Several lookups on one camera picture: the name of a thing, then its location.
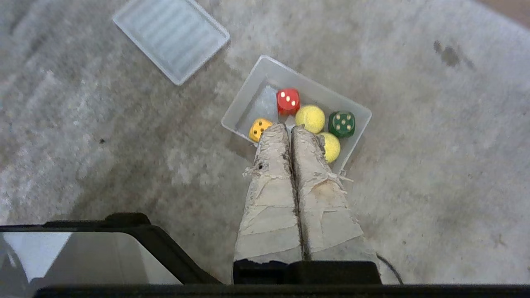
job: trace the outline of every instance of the green die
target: green die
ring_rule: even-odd
[[[351,112],[337,111],[330,115],[328,131],[337,138],[351,137],[355,132],[355,116]]]

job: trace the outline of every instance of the black cable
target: black cable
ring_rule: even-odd
[[[403,280],[401,279],[401,275],[398,273],[396,268],[394,268],[394,265],[392,265],[392,263],[390,263],[387,259],[383,258],[379,253],[376,253],[375,255],[377,256],[379,260],[381,260],[381,262],[385,263],[385,265],[387,265],[390,268],[390,271],[392,271],[392,273],[395,275],[399,284],[402,285]]]

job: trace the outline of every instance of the plastic container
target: plastic container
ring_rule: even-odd
[[[114,23],[176,85],[182,85],[230,39],[193,0],[132,0]]]
[[[298,89],[302,106],[315,104],[324,111],[326,114],[324,131],[327,131],[328,116],[331,113],[345,110],[355,115],[354,135],[340,139],[339,157],[330,164],[334,173],[342,174],[344,166],[372,117],[372,112],[268,56],[262,55],[258,59],[234,101],[228,107],[221,124],[226,129],[257,145],[248,136],[254,120],[261,117],[274,122],[285,122],[285,119],[279,119],[276,107],[276,92],[284,88]]]

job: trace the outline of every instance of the die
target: die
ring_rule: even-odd
[[[300,96],[294,88],[282,89],[276,93],[278,113],[282,116],[295,115],[300,109]]]
[[[350,137],[355,132],[355,116],[348,111],[337,111],[330,115],[328,131],[337,138]]]
[[[261,134],[265,131],[265,129],[269,128],[269,126],[272,125],[272,122],[270,122],[267,119],[264,118],[258,118],[254,121],[252,126],[250,127],[249,131],[249,137],[254,142],[259,142],[261,138]]]

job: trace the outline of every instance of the yellow ball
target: yellow ball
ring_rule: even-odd
[[[324,157],[328,163],[334,162],[340,153],[339,139],[330,133],[320,133],[324,137]]]
[[[308,105],[301,107],[295,116],[296,125],[305,125],[305,129],[318,134],[324,128],[326,117],[319,107]]]

